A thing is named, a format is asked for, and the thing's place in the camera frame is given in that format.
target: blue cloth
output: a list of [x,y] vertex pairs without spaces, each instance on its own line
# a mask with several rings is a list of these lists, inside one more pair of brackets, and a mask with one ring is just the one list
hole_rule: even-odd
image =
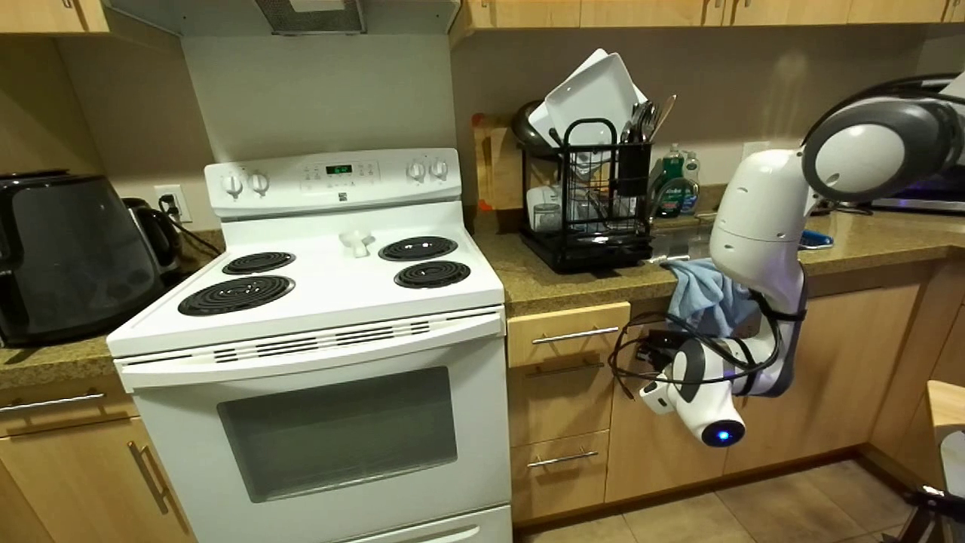
[[716,260],[665,264],[676,276],[670,313],[692,323],[695,332],[726,337],[761,307],[745,287],[717,272]]

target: oven door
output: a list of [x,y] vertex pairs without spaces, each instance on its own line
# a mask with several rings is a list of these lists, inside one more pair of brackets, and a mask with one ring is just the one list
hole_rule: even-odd
[[137,390],[200,541],[353,541],[506,506],[504,337],[478,319],[478,337],[364,343],[351,365],[294,352],[267,377]]

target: white electric stove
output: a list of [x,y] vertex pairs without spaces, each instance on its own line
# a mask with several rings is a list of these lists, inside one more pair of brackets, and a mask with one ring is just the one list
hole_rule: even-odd
[[459,153],[205,185],[227,251],[109,334],[200,541],[510,541],[504,287]]

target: white plate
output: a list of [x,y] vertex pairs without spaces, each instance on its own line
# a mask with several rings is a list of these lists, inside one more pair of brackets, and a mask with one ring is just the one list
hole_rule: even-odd
[[[622,56],[594,53],[570,80],[547,95],[531,112],[531,126],[549,143],[560,146],[572,120],[608,119],[622,137],[634,107],[647,95],[634,85]],[[603,123],[584,123],[570,133],[570,146],[610,146],[613,133]]]

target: dish drying rack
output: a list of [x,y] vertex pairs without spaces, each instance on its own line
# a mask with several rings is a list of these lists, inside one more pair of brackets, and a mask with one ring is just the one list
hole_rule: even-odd
[[[603,146],[572,146],[601,130]],[[526,246],[556,272],[613,272],[651,258],[651,143],[580,119],[556,149],[522,149]]]

